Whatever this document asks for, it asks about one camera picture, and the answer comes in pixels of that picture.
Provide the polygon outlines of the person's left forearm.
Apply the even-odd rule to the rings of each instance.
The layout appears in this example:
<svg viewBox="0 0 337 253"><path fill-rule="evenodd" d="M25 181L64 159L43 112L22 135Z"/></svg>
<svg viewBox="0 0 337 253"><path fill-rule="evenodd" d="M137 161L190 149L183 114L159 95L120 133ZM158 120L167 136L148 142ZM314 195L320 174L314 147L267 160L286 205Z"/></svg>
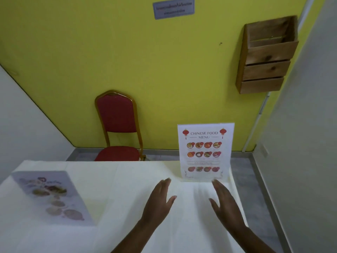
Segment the person's left forearm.
<svg viewBox="0 0 337 253"><path fill-rule="evenodd" d="M161 222L140 219L111 253L141 253Z"/></svg>

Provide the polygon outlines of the standing food menu card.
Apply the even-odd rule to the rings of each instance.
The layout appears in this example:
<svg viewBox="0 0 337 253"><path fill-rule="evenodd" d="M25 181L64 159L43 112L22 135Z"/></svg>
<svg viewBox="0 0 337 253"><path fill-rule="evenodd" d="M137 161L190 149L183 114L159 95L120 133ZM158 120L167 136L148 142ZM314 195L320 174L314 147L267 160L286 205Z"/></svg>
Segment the standing food menu card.
<svg viewBox="0 0 337 253"><path fill-rule="evenodd" d="M227 180L234 123L179 124L180 170L184 180Z"/></svg>

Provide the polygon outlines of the red banquet chair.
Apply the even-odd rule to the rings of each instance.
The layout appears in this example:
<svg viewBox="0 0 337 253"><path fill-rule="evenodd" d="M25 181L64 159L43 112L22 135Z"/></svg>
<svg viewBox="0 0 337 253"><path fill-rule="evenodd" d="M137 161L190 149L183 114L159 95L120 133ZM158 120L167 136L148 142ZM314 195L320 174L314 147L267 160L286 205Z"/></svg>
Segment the red banquet chair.
<svg viewBox="0 0 337 253"><path fill-rule="evenodd" d="M95 98L95 108L107 147L98 153L94 161L145 161L136 101L120 91L108 90ZM111 146L108 133L136 133L139 149Z"/></svg>

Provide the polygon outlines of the wooden wall rack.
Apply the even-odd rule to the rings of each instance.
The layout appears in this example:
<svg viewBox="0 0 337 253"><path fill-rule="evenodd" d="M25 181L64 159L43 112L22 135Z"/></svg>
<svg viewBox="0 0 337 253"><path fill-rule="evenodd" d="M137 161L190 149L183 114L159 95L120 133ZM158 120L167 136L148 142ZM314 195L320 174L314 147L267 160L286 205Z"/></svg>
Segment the wooden wall rack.
<svg viewBox="0 0 337 253"><path fill-rule="evenodd" d="M298 43L296 15L245 24L235 83L238 93L279 91Z"/></svg>

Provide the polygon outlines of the flat laminated food menu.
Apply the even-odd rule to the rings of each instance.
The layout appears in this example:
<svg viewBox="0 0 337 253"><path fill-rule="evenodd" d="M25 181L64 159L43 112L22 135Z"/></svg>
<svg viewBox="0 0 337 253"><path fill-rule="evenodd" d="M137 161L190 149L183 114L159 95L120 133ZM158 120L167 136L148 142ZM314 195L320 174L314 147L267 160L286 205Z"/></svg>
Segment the flat laminated food menu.
<svg viewBox="0 0 337 253"><path fill-rule="evenodd" d="M15 171L13 180L35 206L39 219L52 225L95 226L66 171Z"/></svg>

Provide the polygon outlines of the person's right forearm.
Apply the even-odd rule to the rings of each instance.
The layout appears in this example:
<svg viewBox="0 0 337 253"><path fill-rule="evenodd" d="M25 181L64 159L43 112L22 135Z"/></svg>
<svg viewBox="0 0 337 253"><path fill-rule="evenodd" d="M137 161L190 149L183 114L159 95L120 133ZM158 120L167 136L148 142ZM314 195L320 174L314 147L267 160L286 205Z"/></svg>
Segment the person's right forearm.
<svg viewBox="0 0 337 253"><path fill-rule="evenodd" d="M247 226L231 228L228 231L245 253L276 253Z"/></svg>

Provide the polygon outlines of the white tablecloth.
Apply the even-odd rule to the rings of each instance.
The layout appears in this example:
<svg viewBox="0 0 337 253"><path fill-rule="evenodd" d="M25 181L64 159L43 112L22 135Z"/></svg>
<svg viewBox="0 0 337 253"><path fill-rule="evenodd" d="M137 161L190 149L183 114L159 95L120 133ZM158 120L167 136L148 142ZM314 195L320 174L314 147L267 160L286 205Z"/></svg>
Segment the white tablecloth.
<svg viewBox="0 0 337 253"><path fill-rule="evenodd" d="M211 178L182 177L179 161L23 161L15 171L67 172L94 224L61 215L66 225L57 225L9 176L0 184L0 253L110 253L166 178L177 199L142 253L244 253L213 212Z"/></svg>

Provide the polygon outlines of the person's left hand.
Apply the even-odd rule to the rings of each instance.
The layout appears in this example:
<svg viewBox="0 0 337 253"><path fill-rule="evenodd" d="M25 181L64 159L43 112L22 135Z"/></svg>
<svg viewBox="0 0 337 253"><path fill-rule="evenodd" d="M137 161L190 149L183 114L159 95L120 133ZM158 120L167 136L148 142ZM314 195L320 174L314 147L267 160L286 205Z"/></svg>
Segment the person's left hand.
<svg viewBox="0 0 337 253"><path fill-rule="evenodd" d="M169 212L166 211L166 203L168 201L167 193L170 183L170 178L158 182L145 204L141 219L161 223L165 220L169 214Z"/></svg>

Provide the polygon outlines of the white wall sign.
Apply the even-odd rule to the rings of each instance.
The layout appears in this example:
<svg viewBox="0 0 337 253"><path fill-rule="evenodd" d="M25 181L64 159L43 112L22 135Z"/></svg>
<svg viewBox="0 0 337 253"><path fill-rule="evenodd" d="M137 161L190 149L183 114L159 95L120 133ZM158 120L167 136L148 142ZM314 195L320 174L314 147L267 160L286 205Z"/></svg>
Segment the white wall sign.
<svg viewBox="0 0 337 253"><path fill-rule="evenodd" d="M195 0L167 0L153 3L156 20L193 15Z"/></svg>

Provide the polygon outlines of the person's right hand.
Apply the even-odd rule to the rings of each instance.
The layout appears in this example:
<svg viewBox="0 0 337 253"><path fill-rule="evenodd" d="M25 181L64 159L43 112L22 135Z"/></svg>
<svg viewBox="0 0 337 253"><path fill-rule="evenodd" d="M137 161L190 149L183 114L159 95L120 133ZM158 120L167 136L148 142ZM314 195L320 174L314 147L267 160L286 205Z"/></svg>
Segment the person's right hand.
<svg viewBox="0 0 337 253"><path fill-rule="evenodd" d="M212 185L216 191L220 207L220 213L216 214L219 221L227 229L237 228L240 226L246 226L242 213L230 193L230 191L217 179L212 181Z"/></svg>

